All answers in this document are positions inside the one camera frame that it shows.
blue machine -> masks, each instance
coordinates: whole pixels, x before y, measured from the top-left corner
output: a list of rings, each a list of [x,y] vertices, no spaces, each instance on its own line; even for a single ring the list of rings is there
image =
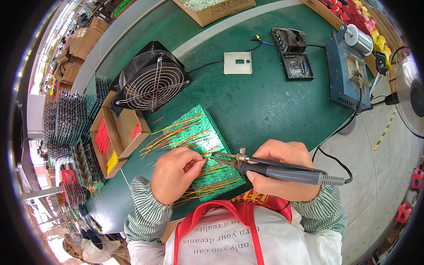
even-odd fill
[[[364,57],[372,52],[372,48],[371,38],[352,24],[340,26],[338,33],[332,31],[332,37],[325,46],[331,100],[356,109],[361,92],[360,110],[371,108],[371,83],[368,81]]]

yellow wire bundle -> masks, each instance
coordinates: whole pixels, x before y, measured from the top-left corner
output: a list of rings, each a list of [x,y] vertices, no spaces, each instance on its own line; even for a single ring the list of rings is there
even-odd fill
[[[115,151],[113,151],[109,157],[109,161],[106,164],[108,175],[110,174],[116,163],[118,163],[118,156],[116,155]]]

fan grill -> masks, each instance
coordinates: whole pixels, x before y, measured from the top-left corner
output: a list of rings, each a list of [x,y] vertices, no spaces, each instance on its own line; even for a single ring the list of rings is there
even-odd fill
[[[163,105],[181,90],[182,86],[190,81],[184,81],[181,69],[172,63],[162,62],[159,57],[156,65],[143,69],[134,81],[125,86],[126,98],[116,104],[126,103],[134,110],[154,111],[157,106]]]
[[[395,85],[391,89],[392,93],[397,93],[399,103],[396,104],[396,109],[402,121],[414,135],[424,138],[424,120],[414,112],[411,104],[411,84],[419,78],[413,58],[406,58],[399,66]]]

hand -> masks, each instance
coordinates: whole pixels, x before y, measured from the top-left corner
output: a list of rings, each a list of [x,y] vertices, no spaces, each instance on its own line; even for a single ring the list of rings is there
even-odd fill
[[[270,139],[259,147],[252,157],[315,168],[308,150],[301,142],[280,142]],[[252,171],[247,171],[246,174],[257,192],[288,201],[310,201],[317,196],[321,187],[320,185],[267,178]]]
[[[185,146],[164,154],[153,172],[153,196],[163,205],[175,202],[197,178],[205,162],[199,153]]]

solder wire spool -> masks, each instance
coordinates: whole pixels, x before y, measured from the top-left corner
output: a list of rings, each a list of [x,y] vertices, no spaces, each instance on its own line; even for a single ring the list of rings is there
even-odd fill
[[[362,31],[360,31],[355,25],[347,25],[345,33],[346,44],[356,48],[363,55],[368,56],[372,53],[374,44],[372,38]]]

